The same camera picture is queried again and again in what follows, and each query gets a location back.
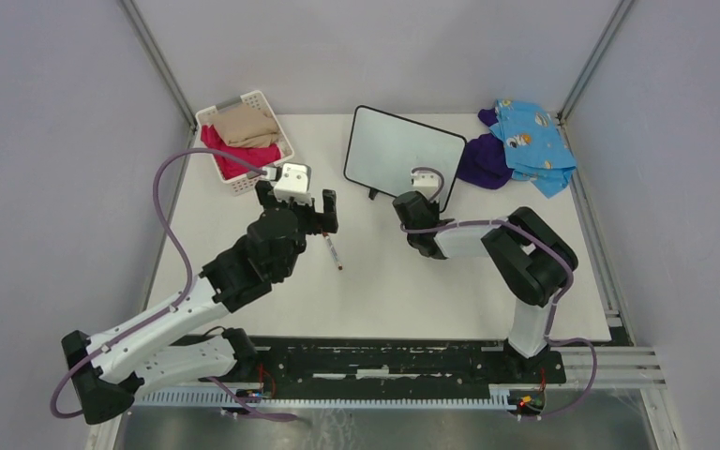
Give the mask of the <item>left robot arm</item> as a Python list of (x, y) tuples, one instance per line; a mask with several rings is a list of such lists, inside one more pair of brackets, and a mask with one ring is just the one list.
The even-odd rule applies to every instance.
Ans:
[(257, 352), (246, 332), (228, 328), (217, 336), (181, 339), (269, 294), (293, 274), (310, 235), (338, 230), (337, 194), (322, 193), (317, 211), (309, 193), (284, 193), (279, 184), (255, 186), (263, 210), (244, 235), (207, 263), (200, 273), (185, 264), (184, 288), (166, 301), (101, 333), (73, 331), (61, 340), (88, 425), (125, 413), (146, 395), (179, 383), (229, 376), (249, 380)]

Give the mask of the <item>red whiteboard marker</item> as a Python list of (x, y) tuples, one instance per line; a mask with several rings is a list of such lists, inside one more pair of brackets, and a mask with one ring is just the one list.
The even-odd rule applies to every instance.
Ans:
[(322, 237), (324, 239), (325, 244), (327, 245), (327, 248), (329, 250), (330, 256), (337, 268), (338, 271), (343, 270), (343, 264), (341, 259), (338, 256), (337, 248), (335, 247), (333, 240), (331, 239), (331, 236), (327, 232), (322, 233)]

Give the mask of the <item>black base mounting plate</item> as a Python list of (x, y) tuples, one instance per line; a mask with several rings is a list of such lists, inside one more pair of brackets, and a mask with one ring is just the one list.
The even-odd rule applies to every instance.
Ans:
[(264, 383), (274, 399), (485, 399), (495, 386), (567, 380), (559, 352), (519, 361), (500, 341), (252, 337), (256, 356), (223, 383)]

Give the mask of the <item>purple cloth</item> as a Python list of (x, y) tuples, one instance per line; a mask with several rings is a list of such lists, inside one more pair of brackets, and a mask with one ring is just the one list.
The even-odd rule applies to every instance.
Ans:
[(489, 130), (468, 141), (457, 166), (457, 178), (474, 186), (496, 190), (512, 179), (503, 142)]

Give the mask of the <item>blue patterned cloth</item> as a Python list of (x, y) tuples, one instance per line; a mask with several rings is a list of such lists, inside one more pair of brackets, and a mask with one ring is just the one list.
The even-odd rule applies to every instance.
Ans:
[(497, 122), (490, 131), (503, 145), (505, 162), (512, 178), (530, 181), (547, 198), (568, 187), (577, 162), (541, 106), (501, 98), (495, 102)]

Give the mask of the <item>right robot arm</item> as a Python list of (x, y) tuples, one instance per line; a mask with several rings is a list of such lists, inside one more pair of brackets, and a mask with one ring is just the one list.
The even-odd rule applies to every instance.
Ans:
[(440, 218), (439, 206), (417, 191), (392, 205), (407, 242), (427, 258), (489, 258), (517, 299), (503, 344), (503, 367), (517, 383), (536, 376), (548, 358), (558, 301), (568, 292), (578, 257), (530, 207), (498, 219)]

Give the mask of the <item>black framed whiteboard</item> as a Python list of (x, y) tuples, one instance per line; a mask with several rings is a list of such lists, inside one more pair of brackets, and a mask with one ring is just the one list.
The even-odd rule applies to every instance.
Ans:
[(366, 105), (355, 108), (344, 177), (396, 197), (413, 187), (411, 171), (427, 167), (443, 175), (443, 212), (457, 178), (467, 140), (459, 134)]

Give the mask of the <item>beige folded cloth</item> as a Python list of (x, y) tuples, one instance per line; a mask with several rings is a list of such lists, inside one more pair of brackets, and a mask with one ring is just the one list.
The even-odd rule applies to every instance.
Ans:
[(211, 125), (231, 147), (267, 147), (280, 135), (278, 123), (269, 112), (244, 103), (216, 114)]

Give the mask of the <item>magenta cloth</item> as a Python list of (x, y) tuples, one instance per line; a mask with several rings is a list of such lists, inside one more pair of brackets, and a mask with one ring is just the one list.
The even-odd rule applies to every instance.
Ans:
[[(267, 147), (231, 147), (222, 141), (212, 126), (204, 126), (202, 128), (201, 142), (206, 148), (225, 152), (258, 168), (270, 165), (280, 158), (280, 150), (275, 143)], [(247, 167), (232, 159), (224, 156), (213, 156), (213, 159), (224, 180), (230, 180), (234, 177), (249, 173)]]

